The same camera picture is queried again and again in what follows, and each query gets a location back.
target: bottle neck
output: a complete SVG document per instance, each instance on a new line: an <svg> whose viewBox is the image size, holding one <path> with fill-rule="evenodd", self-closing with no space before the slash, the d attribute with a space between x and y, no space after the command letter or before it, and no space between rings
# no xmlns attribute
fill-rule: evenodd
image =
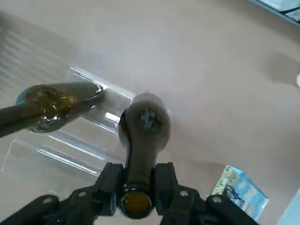
<svg viewBox="0 0 300 225"><path fill-rule="evenodd" d="M0 138L32 126L41 116L42 112L27 103L0 109Z"/></svg>

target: bottle opening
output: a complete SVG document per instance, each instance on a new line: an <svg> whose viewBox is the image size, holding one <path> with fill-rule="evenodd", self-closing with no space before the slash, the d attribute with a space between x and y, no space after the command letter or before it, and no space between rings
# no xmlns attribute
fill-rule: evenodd
<svg viewBox="0 0 300 225"><path fill-rule="evenodd" d="M122 200L122 211L130 218L146 217L151 210L151 200L143 192L126 193Z"/></svg>

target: beige table surface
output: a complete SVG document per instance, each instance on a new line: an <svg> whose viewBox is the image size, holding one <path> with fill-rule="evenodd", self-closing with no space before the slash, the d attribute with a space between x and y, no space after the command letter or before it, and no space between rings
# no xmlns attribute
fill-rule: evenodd
<svg viewBox="0 0 300 225"><path fill-rule="evenodd" d="M276 224L300 187L299 29L245 0L2 0L0 9L0 61L16 57L16 41L30 49L21 69L1 65L2 107L23 86L64 81L74 65L158 94L172 114L159 160L190 166L177 166L186 184L202 162L246 171L270 199L261 224ZM0 162L16 135L1 140ZM1 219L43 193L0 176ZM97 223L116 220L139 223Z"/></svg>

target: clear acrylic stand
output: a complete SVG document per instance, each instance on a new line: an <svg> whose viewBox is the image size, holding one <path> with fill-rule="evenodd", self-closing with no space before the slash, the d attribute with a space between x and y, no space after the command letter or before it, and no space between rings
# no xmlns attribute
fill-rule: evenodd
<svg viewBox="0 0 300 225"><path fill-rule="evenodd" d="M125 162L118 123L134 95L87 72L69 70L67 82L86 79L104 87L104 102L58 131L25 132L14 139L2 173L65 198L77 188L92 185L107 162Z"/></svg>

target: green glass bottle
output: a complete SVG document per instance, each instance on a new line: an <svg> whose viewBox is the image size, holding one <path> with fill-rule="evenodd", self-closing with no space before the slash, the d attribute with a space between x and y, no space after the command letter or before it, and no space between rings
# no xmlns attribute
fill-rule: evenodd
<svg viewBox="0 0 300 225"><path fill-rule="evenodd" d="M24 128L36 133L58 130L95 108L104 96L103 88L89 81L29 87L16 105L0 109L0 137Z"/></svg>

